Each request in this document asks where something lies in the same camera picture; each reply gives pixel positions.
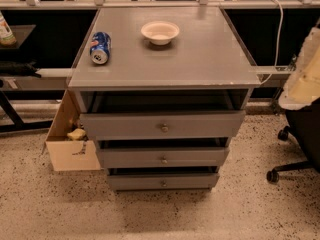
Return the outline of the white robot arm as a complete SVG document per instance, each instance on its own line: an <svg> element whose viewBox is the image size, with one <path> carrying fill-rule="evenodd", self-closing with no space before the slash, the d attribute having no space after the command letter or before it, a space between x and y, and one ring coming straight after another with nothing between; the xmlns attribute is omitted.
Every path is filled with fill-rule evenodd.
<svg viewBox="0 0 320 240"><path fill-rule="evenodd" d="M287 110L299 110L320 97L320 27L316 24L305 38L296 61L296 69L287 79L278 104Z"/></svg>

